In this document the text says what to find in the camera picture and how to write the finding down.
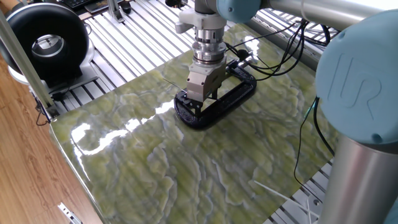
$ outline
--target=black blower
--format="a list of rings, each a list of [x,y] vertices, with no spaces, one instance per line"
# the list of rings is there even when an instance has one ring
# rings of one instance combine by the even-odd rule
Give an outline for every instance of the black blower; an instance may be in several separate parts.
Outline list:
[[[84,23],[60,4],[37,3],[14,11],[7,21],[30,62],[51,88],[81,76],[89,38]],[[0,53],[7,64],[21,73],[3,42]]]

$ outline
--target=electrical wire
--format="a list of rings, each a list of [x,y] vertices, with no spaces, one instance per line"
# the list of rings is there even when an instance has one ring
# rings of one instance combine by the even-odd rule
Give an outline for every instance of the electrical wire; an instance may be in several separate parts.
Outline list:
[[[53,100],[55,100],[55,101],[61,101],[61,100],[63,100],[63,97],[69,92],[69,90],[71,90],[70,87],[74,84],[74,82],[76,81],[76,79],[77,79],[77,77],[75,77],[73,80],[70,80],[70,81],[67,83],[67,85],[68,85],[67,90],[65,90],[64,92],[54,93],[54,94],[51,96],[51,98],[52,98]],[[55,92],[55,91],[59,91],[59,90],[61,90],[61,89],[59,88],[59,89],[53,90],[53,91],[51,91],[49,94],[51,94],[51,93],[53,93],[53,92]]]
[[[295,23],[292,24],[292,25],[290,25],[290,26],[288,26],[288,27],[286,27],[285,29],[281,29],[281,30],[279,30],[279,31],[276,31],[276,32],[273,32],[273,33],[270,33],[270,34],[262,35],[262,36],[255,37],[255,38],[253,38],[253,39],[250,39],[250,40],[241,42],[240,44],[237,44],[237,45],[235,45],[234,47],[236,48],[236,47],[239,47],[240,45],[243,45],[243,44],[248,43],[248,42],[250,42],[250,41],[258,40],[258,39],[260,39],[260,38],[268,37],[268,36],[271,36],[271,35],[275,35],[275,34],[281,33],[281,32],[283,32],[283,31],[287,31],[288,29],[292,28],[294,25],[295,25]]]
[[[297,171],[297,167],[299,166],[299,160],[300,160],[300,152],[301,152],[301,145],[302,145],[302,130],[303,130],[303,126],[312,110],[312,108],[315,106],[315,102],[317,101],[317,99],[315,99],[313,101],[313,103],[311,104],[311,107],[309,107],[309,109],[307,110],[307,112],[305,113],[304,116],[304,120],[300,125],[300,133],[298,136],[298,150],[297,150],[297,159],[296,159],[296,165],[294,166],[294,171],[293,171],[293,176],[294,179],[297,181],[297,183],[299,183],[305,190],[307,190],[308,192],[310,192],[315,198],[317,198],[321,203],[323,203],[314,193],[312,193],[312,191],[310,191],[306,186],[304,186],[303,183],[301,183],[301,181],[298,180],[297,176],[296,176],[296,171]]]
[[[309,33],[312,33],[312,34],[319,34],[319,33],[321,33],[321,32],[324,32],[323,30],[310,29],[310,28],[305,29],[305,31],[307,31],[307,32],[309,32]],[[339,33],[339,32],[338,32],[337,30],[329,30],[329,33],[331,33],[331,34],[337,34],[337,33]]]
[[[297,45],[296,49],[294,50],[294,53],[295,53],[295,51],[296,51],[298,48],[300,48],[300,53],[298,54],[298,57],[297,57],[295,63],[294,63],[290,68],[288,68],[287,70],[285,70],[285,71],[283,71],[283,72],[280,72],[280,73],[276,73],[276,72],[268,73],[268,72],[264,72],[264,71],[262,71],[261,69],[257,68],[255,65],[250,65],[250,64],[249,64],[249,66],[250,66],[251,68],[255,69],[257,72],[259,72],[259,73],[261,73],[261,74],[268,75],[268,76],[272,76],[272,77],[276,77],[276,76],[280,76],[280,75],[285,75],[286,73],[288,73],[288,72],[290,72],[291,70],[293,70],[293,68],[296,67],[296,65],[299,63],[299,61],[300,61],[300,59],[301,59],[301,57],[302,57],[302,55],[303,55],[303,51],[304,51],[304,30],[305,30],[305,27],[306,27],[307,25],[308,25],[308,21],[302,20],[302,25],[300,26],[300,29],[299,29],[299,31],[301,30],[302,35],[300,36],[300,40],[299,40],[299,42],[298,42],[298,45]],[[277,68],[276,68],[276,71],[279,71],[279,69],[280,69],[281,66],[283,65],[284,61],[286,60],[286,56],[288,56],[289,51],[290,51],[290,48],[291,48],[292,46],[293,46],[293,41],[289,44],[289,46],[288,46],[288,51],[285,51],[285,54],[284,54],[284,56],[282,57],[281,63],[278,64],[278,66],[277,66]]]
[[[323,47],[327,47],[328,44],[330,43],[331,37],[330,37],[330,31],[329,28],[325,25],[321,25],[323,29],[323,33],[325,34],[326,42],[321,42],[319,40],[315,40],[311,37],[305,37],[305,40],[308,41],[311,44],[316,44],[316,45],[321,45]]]
[[[318,132],[319,137],[321,138],[321,140],[323,141],[324,145],[328,148],[330,154],[333,155],[333,157],[335,156],[335,152],[334,150],[330,147],[329,143],[326,141],[325,137],[323,136],[321,129],[319,128],[318,125],[318,120],[317,120],[317,112],[318,112],[318,104],[319,104],[319,97],[315,98],[315,105],[314,105],[314,109],[313,109],[313,123],[315,125],[315,129]]]
[[[256,79],[257,81],[263,81],[263,80],[267,80],[267,79],[270,78],[270,77],[279,76],[279,75],[284,75],[284,74],[290,72],[291,70],[293,70],[293,68],[299,63],[300,58],[301,58],[301,56],[302,56],[302,54],[303,54],[303,50],[304,50],[304,30],[305,30],[305,27],[308,25],[308,23],[309,23],[308,21],[302,20],[302,21],[301,21],[300,27],[299,27],[299,28],[295,31],[295,33],[290,37],[290,39],[289,39],[289,41],[288,41],[288,44],[287,44],[287,47],[286,47],[286,50],[285,50],[285,53],[284,53],[284,55],[282,56],[282,59],[281,59],[281,61],[280,61],[280,64],[275,65],[275,66],[273,66],[273,67],[269,67],[263,60],[260,60],[260,61],[261,61],[265,66],[267,66],[267,68],[258,67],[258,66],[256,66],[256,65],[248,64],[251,68],[253,68],[254,70],[258,71],[259,73],[261,73],[261,74],[263,74],[263,75],[267,75],[267,77],[265,77],[265,78]],[[299,40],[299,42],[298,42],[296,48],[293,50],[293,52],[290,54],[290,56],[288,56],[288,55],[289,55],[289,52],[290,52],[290,50],[291,50],[291,48],[292,48],[292,46],[293,46],[294,40],[295,40],[295,38],[298,36],[298,34],[299,34],[300,31],[301,31],[301,33],[302,33],[302,35],[300,36],[300,40]],[[249,54],[248,54],[247,51],[245,51],[245,50],[236,50],[236,47],[237,47],[237,46],[240,46],[240,45],[242,45],[242,44],[245,44],[246,42],[250,42],[250,41],[252,41],[252,40],[254,40],[254,39],[245,41],[245,42],[240,43],[240,44],[235,45],[235,46],[232,46],[232,45],[226,43],[226,46],[227,46],[228,50],[232,51],[232,53],[234,53],[236,56],[239,57],[240,60],[243,61],[245,58],[247,58],[247,56],[248,56]],[[299,48],[300,48],[300,53],[299,53],[299,55],[298,55],[298,57],[297,57],[297,59],[296,59],[296,62],[295,62],[290,68],[288,68],[286,71],[277,73],[277,72],[280,70],[280,68],[282,67],[282,65],[283,65],[285,62],[287,62],[287,61],[293,56],[293,54],[296,53],[296,51],[297,51]],[[262,69],[271,69],[271,70],[272,70],[272,73],[264,72],[264,71],[262,71]]]

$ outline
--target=table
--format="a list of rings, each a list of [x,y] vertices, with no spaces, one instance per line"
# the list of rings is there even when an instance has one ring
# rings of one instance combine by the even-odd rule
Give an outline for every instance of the table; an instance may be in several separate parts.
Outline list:
[[[255,36],[236,25],[224,40],[234,45]],[[271,65],[284,53],[264,39],[246,47]],[[259,82],[242,106],[196,131],[177,118],[173,98],[180,90],[164,80],[184,87],[192,55],[182,54],[51,123],[54,142],[104,223],[263,223],[284,199],[254,180],[288,197],[299,189],[293,169],[299,127],[315,97],[315,72],[300,63]],[[229,78],[219,93],[237,83]],[[318,122],[327,139],[337,138],[322,113]],[[298,178],[308,180],[330,158],[310,115]]]

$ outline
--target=black cable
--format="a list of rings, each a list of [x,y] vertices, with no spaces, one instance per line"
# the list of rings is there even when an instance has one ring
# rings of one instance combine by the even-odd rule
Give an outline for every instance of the black cable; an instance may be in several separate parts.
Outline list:
[[[267,68],[265,68],[265,69],[270,69],[270,66],[269,65],[267,65],[266,63],[265,63],[265,61],[263,61],[261,58],[259,58],[258,56],[256,56],[258,59],[259,59],[259,61],[261,62],[261,63],[263,63]]]
[[[248,64],[251,68],[255,69],[255,70],[258,71],[259,73],[264,74],[264,75],[267,75],[267,77],[261,78],[261,79],[256,79],[256,81],[263,81],[263,80],[267,80],[267,79],[270,78],[270,77],[284,75],[284,74],[290,72],[291,70],[293,70],[293,68],[295,68],[295,66],[299,63],[300,58],[301,58],[301,56],[302,56],[302,54],[303,54],[303,51],[304,51],[304,30],[305,30],[305,27],[306,27],[307,25],[308,25],[308,21],[306,21],[306,20],[302,20],[302,21],[301,21],[300,27],[296,30],[296,32],[293,34],[293,36],[290,37],[290,39],[289,39],[289,41],[288,41],[288,45],[287,45],[287,48],[286,48],[286,51],[285,51],[284,55],[282,56],[281,63],[278,64],[278,65],[276,65],[276,66],[274,66],[274,68],[276,68],[276,69],[275,69],[272,73],[263,72],[263,71],[260,70],[260,68],[258,68],[257,66]],[[289,54],[289,52],[290,52],[290,49],[291,49],[292,46],[293,46],[294,40],[295,40],[296,36],[298,36],[298,34],[299,34],[300,31],[301,31],[301,33],[302,33],[302,35],[300,36],[300,40],[299,40],[299,42],[298,42],[298,44],[297,44],[297,46],[296,46],[296,49],[292,52],[292,54],[290,54],[290,57],[288,58],[288,59],[290,59],[291,56],[293,56],[293,54],[296,53],[297,49],[298,49],[299,47],[301,47],[301,48],[300,48],[300,53],[299,53],[299,55],[298,55],[298,57],[297,57],[295,63],[294,63],[290,68],[288,68],[286,71],[281,72],[281,73],[276,73],[277,71],[280,70],[280,68],[281,68],[281,66],[283,65],[283,63],[285,63],[285,62],[288,60],[288,59],[286,59],[286,57],[288,56],[288,54]],[[236,47],[239,46],[239,45],[245,44],[246,42],[240,43],[240,44],[235,45],[235,46],[231,46],[230,44],[226,43],[226,46],[227,46],[228,50],[232,51],[232,53],[234,53],[236,56],[238,56],[239,59],[244,60],[244,59],[248,56],[247,51],[245,51],[245,50],[236,50]]]
[[[314,109],[313,109],[313,123],[315,125],[315,129],[317,130],[319,137],[322,139],[323,143],[325,144],[325,146],[328,148],[330,154],[333,155],[333,157],[335,156],[335,152],[334,150],[330,147],[329,143],[326,141],[325,137],[323,136],[321,129],[319,128],[318,125],[318,120],[317,120],[317,112],[318,112],[318,104],[319,104],[319,97],[315,98],[315,105],[314,105]]]
[[[293,171],[293,176],[294,179],[297,181],[297,183],[299,183],[305,190],[307,190],[308,192],[310,192],[315,198],[317,198],[321,203],[323,203],[314,193],[312,193],[306,186],[304,186],[303,183],[301,183],[301,181],[298,180],[297,176],[296,176],[296,170],[297,170],[297,166],[299,165],[299,159],[300,159],[300,152],[301,152],[301,143],[302,143],[302,130],[303,130],[303,126],[312,110],[312,108],[315,106],[315,102],[317,99],[315,99],[313,101],[313,103],[311,104],[311,107],[308,109],[308,111],[305,113],[304,116],[304,120],[300,126],[300,133],[298,136],[298,150],[297,150],[297,160],[296,160],[296,165],[294,166],[294,171]]]
[[[321,25],[321,26],[322,26],[323,32],[325,33],[326,44],[329,44],[330,40],[331,40],[329,28],[325,25]]]
[[[76,81],[76,79],[77,79],[77,77],[75,77],[73,80],[70,80],[68,83],[67,83],[67,85],[68,85],[68,88],[67,88],[67,90],[65,90],[64,92],[59,92],[59,93],[54,93],[52,96],[51,96],[51,98],[53,99],[53,100],[55,100],[55,101],[61,101],[61,100],[63,100],[63,97],[69,92],[69,90],[70,90],[70,87],[72,86],[72,84]],[[55,92],[55,91],[59,91],[60,89],[57,89],[57,90],[53,90],[53,91],[51,91],[49,94],[51,94],[51,93],[53,93],[53,92]]]
[[[322,47],[326,47],[328,45],[328,44],[326,44],[324,42],[321,42],[319,40],[315,40],[315,39],[313,39],[311,37],[305,37],[305,40],[307,42],[311,43],[311,44],[319,45],[319,46],[322,46]]]
[[[305,26],[306,26],[307,24],[308,24],[308,22],[305,22],[305,25],[303,25],[302,28],[301,28],[302,35],[301,35],[301,37],[300,37],[300,40],[299,40],[298,46],[297,46],[297,47],[300,47],[300,46],[301,46],[301,48],[300,48],[300,53],[299,53],[299,55],[298,55],[298,57],[297,57],[295,63],[294,63],[290,68],[288,68],[286,71],[281,72],[281,73],[267,73],[267,72],[261,71],[260,69],[256,68],[255,66],[252,66],[252,65],[250,65],[250,64],[249,64],[249,66],[250,66],[251,68],[255,69],[256,71],[258,71],[258,72],[261,73],[261,74],[269,75],[269,76],[272,76],[272,77],[284,75],[284,74],[290,72],[291,70],[293,70],[293,68],[296,67],[296,65],[299,63],[299,61],[300,61],[300,59],[301,59],[301,56],[303,55],[303,51],[304,51],[304,38],[303,38],[303,35],[304,35]]]
[[[257,40],[257,39],[260,39],[260,38],[263,38],[263,37],[268,37],[268,36],[271,36],[271,35],[275,35],[275,34],[281,33],[281,32],[283,32],[283,31],[286,31],[286,30],[292,28],[294,25],[295,25],[295,24],[292,24],[292,25],[286,27],[285,29],[281,29],[281,30],[279,30],[279,31],[276,31],[276,32],[273,32],[273,33],[270,33],[270,34],[262,35],[262,36],[259,36],[259,37],[255,37],[255,38],[253,38],[253,39],[251,39],[251,40],[247,40],[247,41],[241,42],[240,44],[237,44],[237,45],[235,45],[235,46],[233,46],[233,47],[236,48],[236,47],[238,47],[238,46],[240,46],[240,45],[243,45],[243,44],[245,44],[245,43],[247,43],[247,42],[250,42],[250,41]]]

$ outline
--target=black wire bundle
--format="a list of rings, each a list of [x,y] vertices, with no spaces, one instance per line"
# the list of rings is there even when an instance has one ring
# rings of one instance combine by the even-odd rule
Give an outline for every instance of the black wire bundle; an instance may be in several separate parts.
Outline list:
[[[270,77],[276,77],[276,76],[280,76],[280,75],[285,75],[286,73],[290,72],[291,70],[293,70],[293,68],[296,67],[296,65],[299,63],[299,61],[300,61],[300,59],[301,59],[301,57],[303,55],[304,44],[305,44],[304,30],[305,30],[306,26],[308,25],[308,23],[309,22],[304,20],[304,19],[301,20],[300,26],[298,27],[298,29],[294,32],[294,34],[290,37],[289,41],[287,42],[285,53],[283,54],[282,59],[281,59],[281,61],[280,61],[280,63],[278,65],[274,65],[274,66],[270,67],[263,60],[261,60],[260,58],[259,58],[259,60],[267,67],[259,67],[259,66],[256,66],[256,65],[249,64],[249,66],[251,68],[253,68],[254,70],[256,70],[257,72],[259,72],[259,73],[261,73],[263,75],[267,75],[267,77],[257,79],[257,81],[263,81],[263,80],[267,80]],[[226,45],[227,45],[228,50],[232,51],[232,53],[234,53],[236,56],[238,56],[239,59],[244,60],[245,58],[247,58],[249,56],[248,52],[246,50],[237,50],[236,47],[238,47],[240,45],[243,45],[243,44],[245,44],[247,42],[250,42],[252,40],[256,40],[256,39],[260,39],[262,37],[268,37],[270,35],[278,34],[278,33],[282,32],[282,31],[285,31],[285,30],[293,27],[293,26],[294,26],[294,24],[292,24],[291,26],[288,26],[285,29],[282,29],[280,31],[277,31],[277,32],[274,32],[274,33],[271,33],[271,34],[267,34],[267,35],[263,35],[263,36],[260,36],[260,37],[256,37],[256,38],[253,38],[251,40],[247,40],[245,42],[237,44],[235,46],[232,46],[232,45],[230,45],[228,43],[226,43]],[[299,33],[301,33],[300,34],[300,40],[299,40],[296,48],[294,48],[294,50],[290,53],[290,51],[292,50],[293,44],[294,44],[294,40],[299,35]],[[298,49],[300,49],[300,53],[299,53],[295,63],[290,68],[288,68],[287,70],[278,73],[278,71],[282,68],[283,64],[286,63],[287,61],[289,61],[293,57],[293,55],[298,51]]]
[[[314,104],[314,109],[313,109],[313,124],[315,125],[315,129],[318,132],[319,137],[321,138],[321,140],[323,141],[323,143],[325,144],[325,146],[328,148],[330,154],[333,155],[333,157],[335,156],[335,152],[334,150],[330,147],[328,141],[326,141],[325,137],[323,136],[321,129],[319,128],[318,125],[318,120],[317,120],[317,113],[318,113],[318,104],[319,104],[319,97],[315,98],[315,104]]]
[[[329,32],[329,28],[325,25],[321,25],[322,29],[323,29],[323,33],[325,33],[325,38],[326,38],[326,42],[321,42],[319,40],[315,40],[311,37],[305,37],[305,40],[308,41],[311,44],[316,44],[316,45],[321,45],[326,47],[329,43],[330,43],[330,32]]]
[[[315,198],[317,198],[317,199],[322,203],[322,201],[321,201],[314,193],[312,193],[312,191],[310,191],[306,186],[304,186],[304,184],[301,183],[301,181],[299,181],[298,178],[297,178],[297,176],[296,176],[296,170],[297,170],[297,167],[299,166],[299,159],[300,159],[300,152],[301,152],[302,130],[303,130],[303,126],[304,126],[305,122],[307,121],[307,118],[308,118],[308,116],[309,116],[309,114],[310,114],[312,108],[315,106],[316,101],[317,101],[317,99],[315,99],[315,100],[313,101],[313,103],[311,104],[311,107],[310,107],[310,108],[308,109],[308,111],[305,113],[304,120],[303,120],[303,122],[302,122],[301,125],[300,125],[300,133],[299,133],[299,136],[298,136],[297,159],[296,159],[296,165],[294,166],[293,176],[294,176],[294,179],[297,181],[297,183],[299,183],[305,190],[307,190],[308,192],[310,192]]]

